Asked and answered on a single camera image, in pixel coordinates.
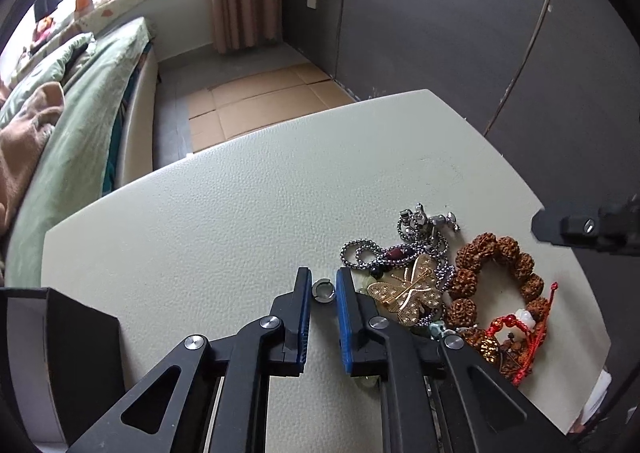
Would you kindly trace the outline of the orange item on sill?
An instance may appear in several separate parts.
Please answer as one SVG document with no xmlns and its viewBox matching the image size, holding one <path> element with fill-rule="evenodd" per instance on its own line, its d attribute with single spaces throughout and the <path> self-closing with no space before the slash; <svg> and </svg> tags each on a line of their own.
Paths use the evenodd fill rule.
<svg viewBox="0 0 640 453">
<path fill-rule="evenodd" d="M 93 0 L 75 0 L 74 17 L 83 17 L 94 10 Z"/>
</svg>

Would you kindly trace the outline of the green bed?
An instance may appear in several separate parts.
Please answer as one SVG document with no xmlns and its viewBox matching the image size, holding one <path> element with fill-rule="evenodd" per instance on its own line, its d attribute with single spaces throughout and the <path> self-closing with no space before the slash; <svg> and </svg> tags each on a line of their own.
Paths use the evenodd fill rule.
<svg viewBox="0 0 640 453">
<path fill-rule="evenodd" d="M 62 87 L 63 114 L 3 236 L 6 286 L 39 286 L 47 231 L 152 172 L 157 77 L 145 18 L 96 37 L 96 53 Z"/>
</svg>

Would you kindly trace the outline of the dark grey wardrobe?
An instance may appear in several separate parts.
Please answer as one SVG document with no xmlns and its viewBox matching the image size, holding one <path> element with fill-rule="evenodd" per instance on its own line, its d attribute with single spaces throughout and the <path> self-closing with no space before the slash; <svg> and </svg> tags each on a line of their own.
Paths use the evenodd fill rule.
<svg viewBox="0 0 640 453">
<path fill-rule="evenodd" d="M 432 90 L 541 202 L 639 191 L 639 47 L 608 0 L 283 0 L 283 33 L 356 98 Z"/>
</svg>

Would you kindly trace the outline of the floral window seat cushion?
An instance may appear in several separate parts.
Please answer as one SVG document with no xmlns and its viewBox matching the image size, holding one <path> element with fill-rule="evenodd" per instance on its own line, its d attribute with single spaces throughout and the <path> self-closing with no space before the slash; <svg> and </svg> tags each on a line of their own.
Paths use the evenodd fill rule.
<svg viewBox="0 0 640 453">
<path fill-rule="evenodd" d="M 103 0 L 92 10 L 80 17 L 74 14 L 66 17 L 60 24 L 53 24 L 44 35 L 44 39 L 34 46 L 34 50 L 27 50 L 16 62 L 12 75 L 14 81 L 22 78 L 26 72 L 30 72 L 39 61 L 46 57 L 52 50 L 66 43 L 66 41 L 82 32 L 92 32 L 97 35 L 104 31 L 108 25 L 124 14 L 131 11 L 138 4 L 146 0 Z"/>
</svg>

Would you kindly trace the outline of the pink fleece blanket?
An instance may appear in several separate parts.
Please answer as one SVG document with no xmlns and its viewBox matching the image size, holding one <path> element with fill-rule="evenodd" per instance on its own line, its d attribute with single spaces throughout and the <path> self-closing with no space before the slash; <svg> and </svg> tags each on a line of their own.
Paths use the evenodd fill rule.
<svg viewBox="0 0 640 453">
<path fill-rule="evenodd" d="M 64 107 L 62 86 L 43 83 L 1 129 L 1 235 L 9 231 Z"/>
</svg>

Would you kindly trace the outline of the green floral duvet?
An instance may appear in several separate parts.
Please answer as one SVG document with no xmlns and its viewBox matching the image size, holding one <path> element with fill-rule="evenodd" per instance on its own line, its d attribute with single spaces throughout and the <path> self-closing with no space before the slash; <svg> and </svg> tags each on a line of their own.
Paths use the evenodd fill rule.
<svg viewBox="0 0 640 453">
<path fill-rule="evenodd" d="M 96 53 L 96 37 L 90 32 L 75 36 L 59 46 L 11 89 L 1 107 L 1 128 L 15 117 L 25 101 L 43 83 L 57 81 L 66 86 Z"/>
</svg>

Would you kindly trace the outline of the flattened cardboard on floor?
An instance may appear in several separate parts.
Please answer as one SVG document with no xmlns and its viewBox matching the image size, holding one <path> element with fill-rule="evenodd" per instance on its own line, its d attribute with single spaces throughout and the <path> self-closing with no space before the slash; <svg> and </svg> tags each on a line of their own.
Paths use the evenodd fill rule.
<svg viewBox="0 0 640 453">
<path fill-rule="evenodd" d="M 186 98 L 192 150 L 353 101 L 311 63 L 235 79 Z"/>
</svg>

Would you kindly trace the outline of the black open jewelry box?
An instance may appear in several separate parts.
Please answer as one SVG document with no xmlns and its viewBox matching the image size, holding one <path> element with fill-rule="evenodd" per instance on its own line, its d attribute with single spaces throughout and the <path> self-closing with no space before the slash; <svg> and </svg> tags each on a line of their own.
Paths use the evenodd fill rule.
<svg viewBox="0 0 640 453">
<path fill-rule="evenodd" d="M 3 452 L 64 452 L 124 393 L 116 317 L 52 288 L 1 289 Z"/>
</svg>

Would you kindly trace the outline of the gold butterfly brooch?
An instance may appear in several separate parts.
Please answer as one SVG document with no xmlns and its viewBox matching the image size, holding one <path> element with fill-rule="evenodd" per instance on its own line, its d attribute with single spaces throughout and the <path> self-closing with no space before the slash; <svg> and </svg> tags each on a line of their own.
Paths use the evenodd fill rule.
<svg viewBox="0 0 640 453">
<path fill-rule="evenodd" d="M 436 263 L 429 255 L 419 255 L 404 277 L 373 282 L 366 291 L 402 326 L 428 325 L 442 317 L 442 291 L 438 288 Z"/>
</svg>

